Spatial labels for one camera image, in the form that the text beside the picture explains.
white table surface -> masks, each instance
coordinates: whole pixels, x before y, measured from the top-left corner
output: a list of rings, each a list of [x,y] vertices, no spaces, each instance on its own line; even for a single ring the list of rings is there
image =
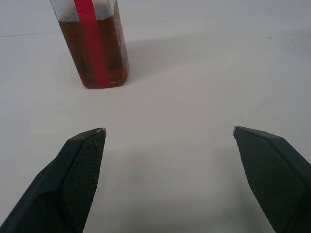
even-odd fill
[[[123,87],[85,89],[48,0],[0,2],[0,222],[65,141],[106,127],[85,233],[271,233],[233,127],[311,162],[310,0],[119,0]]]

textured rubber pad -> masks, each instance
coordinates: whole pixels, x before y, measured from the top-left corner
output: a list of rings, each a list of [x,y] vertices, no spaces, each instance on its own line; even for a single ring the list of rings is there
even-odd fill
[[[95,195],[105,137],[98,128],[69,139],[35,177],[0,233],[81,233]]]
[[[235,127],[248,183],[277,233],[311,232],[311,165],[284,139]]]

red stripe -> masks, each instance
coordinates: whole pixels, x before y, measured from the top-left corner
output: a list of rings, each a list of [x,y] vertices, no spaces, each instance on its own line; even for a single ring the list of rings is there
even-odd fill
[[[109,87],[104,47],[92,0],[74,0],[98,87]]]

bottle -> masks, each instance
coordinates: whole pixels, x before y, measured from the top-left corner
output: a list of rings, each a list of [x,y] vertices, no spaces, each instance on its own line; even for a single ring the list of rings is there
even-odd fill
[[[87,88],[121,86],[128,58],[117,0],[51,0],[59,26]]]

brown liquid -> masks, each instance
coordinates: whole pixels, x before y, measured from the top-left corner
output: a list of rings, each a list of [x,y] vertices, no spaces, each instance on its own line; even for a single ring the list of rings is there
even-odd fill
[[[78,70],[83,85],[87,88],[103,88],[97,85],[89,58],[82,27],[79,22],[58,22]],[[118,4],[114,15],[97,21],[104,47],[110,87],[121,86],[127,79],[128,60],[121,26]]]

